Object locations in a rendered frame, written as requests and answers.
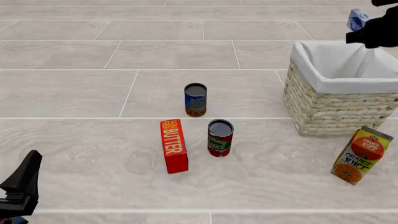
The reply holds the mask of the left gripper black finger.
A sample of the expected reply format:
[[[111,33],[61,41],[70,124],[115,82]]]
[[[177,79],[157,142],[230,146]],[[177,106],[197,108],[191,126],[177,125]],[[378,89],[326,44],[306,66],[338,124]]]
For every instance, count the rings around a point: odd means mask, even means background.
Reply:
[[[19,167],[0,184],[0,189],[7,193],[39,197],[38,178],[41,162],[42,155],[36,150],[30,151]]]

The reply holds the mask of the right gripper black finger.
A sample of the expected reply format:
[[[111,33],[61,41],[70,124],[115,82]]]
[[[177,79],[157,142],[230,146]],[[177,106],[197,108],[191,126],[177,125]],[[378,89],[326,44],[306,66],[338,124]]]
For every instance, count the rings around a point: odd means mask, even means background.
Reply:
[[[368,21],[365,26],[357,31],[352,31],[346,34],[346,43],[360,43],[360,44],[373,44],[373,22]]]

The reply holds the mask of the woven cream wicker basket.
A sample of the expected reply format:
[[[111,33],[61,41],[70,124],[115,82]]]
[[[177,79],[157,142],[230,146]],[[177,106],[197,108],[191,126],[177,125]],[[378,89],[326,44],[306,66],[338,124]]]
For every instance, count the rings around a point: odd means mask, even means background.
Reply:
[[[303,135],[353,134],[363,126],[375,129],[398,108],[398,93],[317,93],[291,58],[283,100]]]

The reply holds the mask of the red butter box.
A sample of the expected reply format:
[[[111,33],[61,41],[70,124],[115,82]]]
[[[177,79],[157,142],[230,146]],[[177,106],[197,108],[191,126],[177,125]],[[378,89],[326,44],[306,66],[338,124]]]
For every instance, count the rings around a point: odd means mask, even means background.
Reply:
[[[162,147],[167,173],[188,171],[188,154],[180,119],[160,122]]]

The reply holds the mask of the blue soup can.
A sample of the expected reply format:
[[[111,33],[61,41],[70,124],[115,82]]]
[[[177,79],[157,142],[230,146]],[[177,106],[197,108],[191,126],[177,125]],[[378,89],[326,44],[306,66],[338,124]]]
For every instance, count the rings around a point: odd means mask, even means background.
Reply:
[[[184,88],[185,111],[191,117],[206,113],[207,87],[201,83],[190,83]]]

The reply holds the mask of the white cloth basket liner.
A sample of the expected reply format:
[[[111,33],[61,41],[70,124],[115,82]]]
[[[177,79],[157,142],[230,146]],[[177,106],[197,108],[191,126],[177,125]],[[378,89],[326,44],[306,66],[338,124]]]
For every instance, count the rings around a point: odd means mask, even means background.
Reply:
[[[290,58],[317,93],[398,93],[398,59],[382,49],[338,41],[303,41]]]

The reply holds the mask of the red tomato sauce can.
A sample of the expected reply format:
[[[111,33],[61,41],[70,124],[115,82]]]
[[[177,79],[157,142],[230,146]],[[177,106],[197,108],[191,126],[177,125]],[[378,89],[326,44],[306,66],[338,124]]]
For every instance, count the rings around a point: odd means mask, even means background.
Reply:
[[[224,119],[214,119],[208,125],[208,152],[215,157],[225,157],[231,150],[233,125]]]

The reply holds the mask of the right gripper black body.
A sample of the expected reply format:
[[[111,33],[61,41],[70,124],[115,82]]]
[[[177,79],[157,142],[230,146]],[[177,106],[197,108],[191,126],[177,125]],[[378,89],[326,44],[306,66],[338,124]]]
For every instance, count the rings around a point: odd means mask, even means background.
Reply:
[[[398,47],[398,6],[389,8],[380,18],[367,21],[366,27],[366,48]]]

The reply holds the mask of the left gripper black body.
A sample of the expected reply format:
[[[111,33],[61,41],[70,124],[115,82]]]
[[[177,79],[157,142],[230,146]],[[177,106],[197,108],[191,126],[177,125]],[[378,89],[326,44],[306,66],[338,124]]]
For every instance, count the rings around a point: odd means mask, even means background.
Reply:
[[[0,218],[31,216],[38,204],[37,188],[18,190],[2,188],[6,192],[5,198],[0,198]]]

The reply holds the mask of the yellow orange juice carton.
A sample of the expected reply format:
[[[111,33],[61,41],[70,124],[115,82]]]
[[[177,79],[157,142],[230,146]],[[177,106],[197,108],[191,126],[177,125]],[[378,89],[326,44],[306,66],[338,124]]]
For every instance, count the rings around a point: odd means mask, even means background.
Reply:
[[[384,156],[393,139],[367,126],[359,128],[339,154],[331,173],[356,185]]]

